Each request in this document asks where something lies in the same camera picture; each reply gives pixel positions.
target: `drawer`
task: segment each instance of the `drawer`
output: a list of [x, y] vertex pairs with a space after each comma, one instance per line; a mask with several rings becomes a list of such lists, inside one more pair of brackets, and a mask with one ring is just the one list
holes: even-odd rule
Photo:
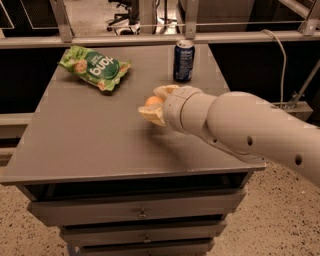
[[244, 189], [189, 191], [113, 198], [30, 202], [28, 210], [47, 226], [70, 226], [233, 212]]
[[61, 237], [71, 246], [93, 246], [213, 238], [225, 228], [214, 216], [169, 220], [135, 221], [88, 227], [65, 227]]
[[25, 185], [31, 201], [63, 201], [244, 187], [250, 172]]
[[80, 252], [81, 256], [168, 256], [206, 253], [212, 247], [212, 239], [200, 239], [157, 244], [82, 247]]

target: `snack bag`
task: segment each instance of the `snack bag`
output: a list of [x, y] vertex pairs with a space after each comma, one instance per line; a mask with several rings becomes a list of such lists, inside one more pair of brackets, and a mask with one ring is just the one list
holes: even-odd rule
[[71, 46], [58, 64], [103, 93], [112, 92], [130, 68], [130, 61], [122, 62], [80, 46]]

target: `can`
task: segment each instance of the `can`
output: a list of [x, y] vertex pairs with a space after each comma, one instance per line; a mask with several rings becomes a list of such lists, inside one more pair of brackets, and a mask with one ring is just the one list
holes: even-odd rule
[[190, 40], [179, 40], [174, 48], [173, 79], [188, 82], [192, 77], [195, 48]]

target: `floor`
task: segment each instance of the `floor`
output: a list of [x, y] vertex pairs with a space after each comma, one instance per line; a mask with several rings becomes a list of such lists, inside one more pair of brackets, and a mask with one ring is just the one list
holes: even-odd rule
[[[107, 0], [65, 0], [76, 36], [110, 35], [116, 10]], [[320, 188], [292, 170], [268, 163], [249, 180], [247, 196], [207, 256], [320, 256]], [[67, 256], [57, 228], [47, 228], [27, 210], [14, 187], [0, 185], [0, 251], [5, 256]]]

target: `gray cabinet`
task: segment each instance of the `gray cabinet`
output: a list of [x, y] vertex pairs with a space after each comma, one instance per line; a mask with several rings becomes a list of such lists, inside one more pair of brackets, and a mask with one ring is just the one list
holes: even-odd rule
[[[192, 85], [227, 91], [212, 72], [218, 68], [208, 46], [195, 47]], [[18, 186], [30, 199], [28, 210], [59, 227], [81, 256], [205, 253], [252, 173], [265, 168], [139, 116], [146, 95], [174, 83], [173, 49], [97, 49], [132, 61], [110, 97], [58, 67], [0, 177]]]

